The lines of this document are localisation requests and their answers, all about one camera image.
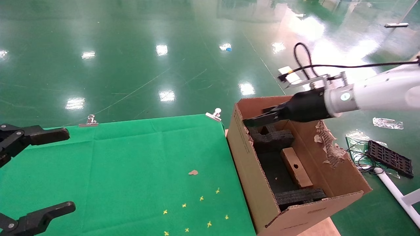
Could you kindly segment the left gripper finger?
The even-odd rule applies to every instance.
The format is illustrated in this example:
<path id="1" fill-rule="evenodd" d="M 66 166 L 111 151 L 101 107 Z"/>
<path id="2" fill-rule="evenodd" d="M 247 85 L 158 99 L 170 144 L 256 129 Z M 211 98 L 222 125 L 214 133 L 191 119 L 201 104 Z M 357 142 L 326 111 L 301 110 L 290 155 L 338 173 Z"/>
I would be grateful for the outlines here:
<path id="1" fill-rule="evenodd" d="M 39 125 L 17 127 L 2 124 L 0 127 L 0 167 L 5 166 L 28 146 L 39 146 L 68 140 L 66 128 L 45 130 Z"/>
<path id="2" fill-rule="evenodd" d="M 35 236 L 46 231 L 54 218 L 70 214 L 76 210 L 75 203 L 67 201 L 40 209 L 18 220 L 0 214 L 1 236 Z"/>

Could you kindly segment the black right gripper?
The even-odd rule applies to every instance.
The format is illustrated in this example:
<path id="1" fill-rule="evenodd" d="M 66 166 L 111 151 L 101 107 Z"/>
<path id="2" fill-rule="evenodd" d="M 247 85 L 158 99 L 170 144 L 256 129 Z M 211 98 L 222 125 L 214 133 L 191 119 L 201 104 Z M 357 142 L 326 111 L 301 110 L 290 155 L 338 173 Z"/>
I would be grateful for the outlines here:
<path id="1" fill-rule="evenodd" d="M 283 120 L 305 123 L 332 118 L 333 115 L 327 110 L 324 95 L 324 88 L 298 92 L 280 106 L 264 108 L 263 114 L 244 119 L 243 124 L 246 127 L 262 127 Z"/>

